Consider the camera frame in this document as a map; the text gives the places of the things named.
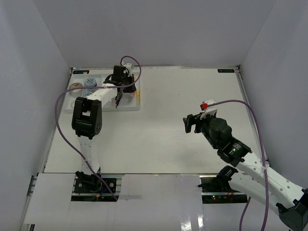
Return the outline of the yellow highlighter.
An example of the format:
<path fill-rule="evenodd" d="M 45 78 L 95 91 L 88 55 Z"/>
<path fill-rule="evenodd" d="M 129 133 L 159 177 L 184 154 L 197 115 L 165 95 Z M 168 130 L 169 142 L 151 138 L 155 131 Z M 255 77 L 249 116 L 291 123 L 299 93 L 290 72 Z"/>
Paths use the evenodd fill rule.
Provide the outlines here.
<path fill-rule="evenodd" d="M 137 90 L 137 92 L 136 92 L 136 103 L 140 104 L 140 101 L 141 101 L 141 92 L 140 92 L 140 90 Z"/>

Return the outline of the red gel pen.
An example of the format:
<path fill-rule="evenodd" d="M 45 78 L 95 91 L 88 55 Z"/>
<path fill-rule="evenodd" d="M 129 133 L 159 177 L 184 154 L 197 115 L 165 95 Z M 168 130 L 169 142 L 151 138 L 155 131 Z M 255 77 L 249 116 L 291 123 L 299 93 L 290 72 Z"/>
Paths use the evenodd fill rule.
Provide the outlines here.
<path fill-rule="evenodd" d="M 117 95 L 117 97 L 116 97 L 116 99 L 115 99 L 115 102 L 116 102 L 116 103 L 115 103 L 115 107 L 116 107 L 116 108 L 118 107 L 120 100 L 121 100 L 121 96 L 120 96 L 120 95 Z"/>

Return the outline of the blue slime jar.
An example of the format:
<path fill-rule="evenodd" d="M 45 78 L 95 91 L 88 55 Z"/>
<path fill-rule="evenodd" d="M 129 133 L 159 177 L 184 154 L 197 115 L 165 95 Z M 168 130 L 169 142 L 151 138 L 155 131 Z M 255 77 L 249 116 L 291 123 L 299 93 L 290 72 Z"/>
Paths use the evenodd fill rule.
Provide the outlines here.
<path fill-rule="evenodd" d="M 95 78 L 89 77 L 89 78 L 87 78 L 87 79 L 85 80 L 84 86 L 85 86 L 86 88 L 92 89 L 92 88 L 94 88 L 94 87 L 97 86 L 97 81 L 96 81 Z"/>
<path fill-rule="evenodd" d="M 88 97 L 88 96 L 92 95 L 93 93 L 94 93 L 94 91 L 87 90 L 87 91 L 84 92 L 83 97 Z"/>

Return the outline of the large clear tape roll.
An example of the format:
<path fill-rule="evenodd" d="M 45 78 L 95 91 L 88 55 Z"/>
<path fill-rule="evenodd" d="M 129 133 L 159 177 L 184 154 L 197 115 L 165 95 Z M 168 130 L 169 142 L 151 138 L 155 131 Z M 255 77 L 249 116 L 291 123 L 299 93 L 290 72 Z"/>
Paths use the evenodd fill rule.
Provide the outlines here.
<path fill-rule="evenodd" d="M 75 82 L 70 85 L 69 89 L 70 89 L 69 93 L 77 97 L 82 94 L 83 85 L 79 82 Z"/>

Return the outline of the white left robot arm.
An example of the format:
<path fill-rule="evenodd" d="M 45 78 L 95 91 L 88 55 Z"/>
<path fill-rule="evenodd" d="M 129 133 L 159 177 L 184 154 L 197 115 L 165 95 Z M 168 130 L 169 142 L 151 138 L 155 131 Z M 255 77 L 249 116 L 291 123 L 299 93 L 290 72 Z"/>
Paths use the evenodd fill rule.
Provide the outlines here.
<path fill-rule="evenodd" d="M 103 108 L 107 111 L 135 110 L 138 104 L 134 81 L 135 76 L 128 73 L 108 75 L 101 86 L 94 78 L 85 80 L 86 90 L 75 99 L 72 117 L 72 129 L 82 154 L 80 172 L 86 175 L 99 172 L 96 137 L 103 127 Z"/>

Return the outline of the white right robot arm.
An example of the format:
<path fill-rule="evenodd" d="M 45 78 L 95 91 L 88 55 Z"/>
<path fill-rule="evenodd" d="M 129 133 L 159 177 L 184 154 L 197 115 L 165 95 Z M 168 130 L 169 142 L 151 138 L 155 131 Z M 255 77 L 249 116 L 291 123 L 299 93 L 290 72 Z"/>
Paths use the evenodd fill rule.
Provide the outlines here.
<path fill-rule="evenodd" d="M 218 156 L 228 165 L 217 175 L 218 188 L 231 189 L 263 203 L 289 229 L 302 231 L 308 223 L 308 191 L 292 183 L 262 160 L 251 148 L 232 136 L 227 121 L 199 113 L 183 118 L 185 132 L 202 133 Z"/>

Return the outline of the white compartment tray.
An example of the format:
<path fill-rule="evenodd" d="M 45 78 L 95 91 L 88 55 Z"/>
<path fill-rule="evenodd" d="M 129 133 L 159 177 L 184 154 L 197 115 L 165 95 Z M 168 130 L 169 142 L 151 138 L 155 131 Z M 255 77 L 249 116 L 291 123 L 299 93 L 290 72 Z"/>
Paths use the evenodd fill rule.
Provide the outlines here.
<path fill-rule="evenodd" d="M 84 86 L 84 82 L 87 78 L 92 77 L 95 78 L 97 81 L 98 86 L 103 85 L 103 81 L 105 78 L 112 73 L 111 69 L 102 69 L 102 70 L 74 70 L 68 87 L 70 87 L 71 84 L 75 82 L 79 82 Z M 140 82 L 138 81 L 135 83 L 136 89 L 140 90 Z M 83 89 L 82 94 L 80 96 L 83 96 L 84 92 L 87 91 L 87 89 Z M 105 104 L 102 107 L 103 112 L 109 112 L 109 111 L 138 111 L 141 108 L 141 104 L 136 103 L 136 92 L 134 93 L 124 93 L 122 95 L 122 98 L 119 102 L 118 107 L 116 108 L 116 101 L 115 99 L 110 100 L 107 104 Z M 76 96 L 71 95 L 70 93 L 67 93 L 64 98 L 64 104 L 62 106 L 62 110 L 65 112 L 71 114 L 73 113 L 74 108 L 71 108 L 70 104 L 71 102 L 75 102 Z"/>

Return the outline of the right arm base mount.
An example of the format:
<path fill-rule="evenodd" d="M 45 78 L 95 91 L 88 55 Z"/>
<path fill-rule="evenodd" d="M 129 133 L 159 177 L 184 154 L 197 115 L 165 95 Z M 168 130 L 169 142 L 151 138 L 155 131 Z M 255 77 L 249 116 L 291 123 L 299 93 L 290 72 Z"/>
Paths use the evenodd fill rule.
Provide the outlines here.
<path fill-rule="evenodd" d="M 239 173 L 237 169 L 231 166 L 225 166 L 214 177 L 200 177 L 198 188 L 202 191 L 202 197 L 209 196 L 212 200 L 229 199 L 235 194 L 240 193 L 231 188 L 230 181 L 232 176 Z"/>

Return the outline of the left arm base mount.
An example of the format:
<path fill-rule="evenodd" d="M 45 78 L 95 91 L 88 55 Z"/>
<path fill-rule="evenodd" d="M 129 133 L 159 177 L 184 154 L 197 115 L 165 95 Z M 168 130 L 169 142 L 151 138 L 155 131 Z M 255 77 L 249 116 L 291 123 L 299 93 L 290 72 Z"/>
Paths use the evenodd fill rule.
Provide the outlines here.
<path fill-rule="evenodd" d="M 75 173 L 74 193 L 110 193 L 104 183 L 95 175 L 87 175 L 83 172 L 77 171 Z M 116 192 L 117 179 L 116 178 L 102 178 L 112 193 Z"/>

